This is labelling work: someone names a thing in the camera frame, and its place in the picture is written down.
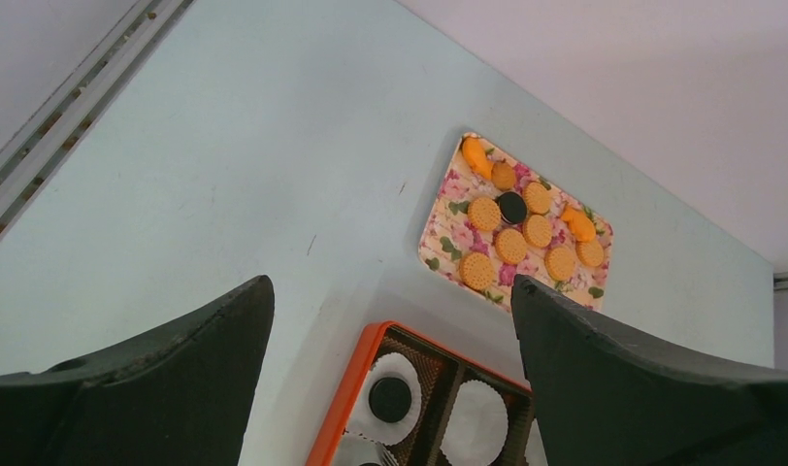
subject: black round cookie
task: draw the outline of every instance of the black round cookie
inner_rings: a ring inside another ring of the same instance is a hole
[[[388,423],[399,422],[411,408],[411,389],[402,379],[383,377],[371,386],[369,407],[377,419]]]
[[[503,221],[509,225],[517,225],[528,216],[528,207],[521,195],[514,191],[504,192],[497,198],[497,205],[500,206],[500,214]]]

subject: brown cookie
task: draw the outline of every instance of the brown cookie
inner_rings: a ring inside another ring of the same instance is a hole
[[[545,269],[548,276],[560,282],[572,277],[575,270],[575,255],[565,246],[558,246],[545,255]]]
[[[544,216],[529,216],[523,223],[523,238],[535,248],[551,243],[551,222]]]
[[[606,252],[603,250],[603,247],[600,246],[600,242],[597,238],[594,238],[586,243],[577,243],[576,256],[579,258],[580,262],[588,267],[597,267],[603,263],[603,259],[606,258]]]
[[[483,291],[491,286],[495,276],[491,259],[482,252],[472,252],[460,260],[460,278],[473,290]]]
[[[494,240],[494,249],[497,255],[507,264],[519,264],[528,252],[528,245],[525,244],[522,233],[513,229],[506,228],[497,233]]]
[[[551,193],[540,183],[528,183],[523,189],[523,200],[532,214],[545,214],[551,208]]]
[[[506,162],[495,162],[494,167],[491,168],[491,182],[497,189],[508,191],[517,183],[517,175]]]
[[[480,197],[469,204],[469,220],[477,230],[494,231],[500,219],[500,207],[494,199]]]

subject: table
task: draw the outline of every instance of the table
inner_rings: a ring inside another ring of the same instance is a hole
[[[510,319],[416,254],[465,130],[609,219],[606,314],[772,365],[769,263],[393,0],[227,0],[189,9],[0,243],[0,374],[267,274],[242,464],[303,463],[371,321],[521,379]]]

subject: white paper liner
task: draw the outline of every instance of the white paper liner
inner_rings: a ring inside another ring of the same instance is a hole
[[[377,419],[369,406],[369,392],[374,383],[383,377],[396,377],[405,381],[411,390],[411,407],[409,412],[399,422],[383,422]],[[410,361],[399,352],[391,352],[381,357],[374,363],[366,380],[360,388],[360,394],[351,410],[348,432],[360,434],[367,439],[380,442],[383,445],[396,445],[403,441],[417,425],[420,407],[422,406],[422,392],[419,386],[419,377]]]
[[[337,445],[331,466],[361,466],[365,463],[382,464],[378,444],[356,434],[344,434]]]
[[[531,431],[528,433],[528,444],[525,446],[525,460],[528,466],[548,466],[545,459],[545,449],[542,448],[542,437],[537,420],[531,422]]]
[[[487,383],[460,385],[440,450],[453,466],[487,466],[497,459],[509,433],[503,398]]]

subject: floral pattern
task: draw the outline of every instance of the floral pattern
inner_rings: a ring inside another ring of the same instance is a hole
[[[467,133],[464,137],[479,136]],[[422,261],[430,270],[466,288],[460,280],[459,261],[469,252],[476,251],[486,254],[491,258],[494,270],[497,272],[497,280],[489,288],[481,293],[476,292],[476,294],[508,312],[510,312],[511,286],[517,274],[534,277],[588,309],[599,311],[605,295],[608,264],[613,244],[611,225],[534,170],[517,162],[487,140],[481,139],[481,141],[492,160],[506,161],[514,169],[517,177],[517,183],[514,185],[515,191],[522,192],[522,189],[532,182],[542,183],[551,191],[552,207],[546,215],[552,225],[551,244],[543,250],[529,248],[525,259],[517,265],[503,263],[494,252],[492,245],[496,232],[477,230],[467,217],[468,206],[472,200],[480,196],[497,197],[500,191],[491,182],[472,173],[471,168],[463,160],[462,154],[457,150],[451,157],[451,163],[445,173],[434,208],[428,217],[419,242],[419,254]],[[584,210],[594,221],[600,244],[606,250],[606,260],[595,268],[578,264],[575,273],[567,281],[556,282],[548,276],[545,270],[544,257],[551,248],[561,245],[571,248],[575,246],[574,237],[568,230],[566,223],[559,219],[559,215],[566,205]]]

